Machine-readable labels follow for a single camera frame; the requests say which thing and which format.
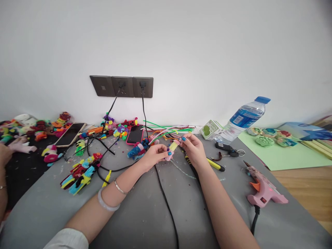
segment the plastic bottle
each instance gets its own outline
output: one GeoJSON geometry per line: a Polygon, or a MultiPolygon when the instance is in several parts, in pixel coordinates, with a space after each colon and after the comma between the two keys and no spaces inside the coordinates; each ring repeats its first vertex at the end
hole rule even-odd
{"type": "Polygon", "coordinates": [[[241,132],[249,128],[265,113],[265,104],[271,99],[266,97],[257,97],[254,102],[240,107],[240,109],[228,121],[225,129],[215,136],[215,140],[229,145],[241,132]]]}

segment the person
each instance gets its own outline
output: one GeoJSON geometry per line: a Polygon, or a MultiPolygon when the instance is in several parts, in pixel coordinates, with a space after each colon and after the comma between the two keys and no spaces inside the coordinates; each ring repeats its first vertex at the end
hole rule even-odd
{"type": "Polygon", "coordinates": [[[5,166],[11,159],[12,154],[13,151],[11,149],[0,144],[0,223],[3,221],[8,201],[5,166]]]}
{"type": "MultiPolygon", "coordinates": [[[[207,162],[202,142],[191,133],[181,137],[180,142],[198,173],[220,248],[259,248],[217,175],[207,162]]],[[[58,232],[44,249],[88,248],[140,176],[167,156],[165,145],[151,146],[137,163],[83,205],[68,221],[65,228],[58,232]]]]}

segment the white sleeve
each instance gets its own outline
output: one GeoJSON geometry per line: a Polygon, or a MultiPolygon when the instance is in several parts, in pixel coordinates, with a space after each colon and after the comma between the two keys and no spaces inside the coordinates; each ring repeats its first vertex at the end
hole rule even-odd
{"type": "Polygon", "coordinates": [[[65,228],[58,232],[44,249],[88,249],[85,235],[75,229],[65,228]]]}

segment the human hand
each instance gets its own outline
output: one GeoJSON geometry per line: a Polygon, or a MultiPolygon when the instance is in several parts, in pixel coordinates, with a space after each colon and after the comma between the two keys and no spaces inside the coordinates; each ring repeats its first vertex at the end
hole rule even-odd
{"type": "Polygon", "coordinates": [[[209,166],[203,144],[196,136],[192,133],[187,133],[179,139],[179,142],[180,146],[186,151],[190,162],[196,169],[209,166]]]}
{"type": "Polygon", "coordinates": [[[164,158],[167,156],[168,152],[166,145],[153,145],[137,163],[142,166],[144,172],[148,172],[158,162],[165,161],[164,158]]]}
{"type": "Polygon", "coordinates": [[[4,168],[5,165],[11,159],[13,151],[6,145],[0,144],[0,168],[4,168]]]}

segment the blue bottle cap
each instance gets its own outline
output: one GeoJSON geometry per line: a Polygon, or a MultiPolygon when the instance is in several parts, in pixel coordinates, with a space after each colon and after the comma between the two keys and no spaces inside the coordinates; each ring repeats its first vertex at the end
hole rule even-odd
{"type": "Polygon", "coordinates": [[[271,99],[266,98],[266,97],[262,97],[262,96],[258,96],[255,101],[259,102],[259,103],[263,103],[263,104],[267,104],[268,102],[271,101],[271,99]]]}

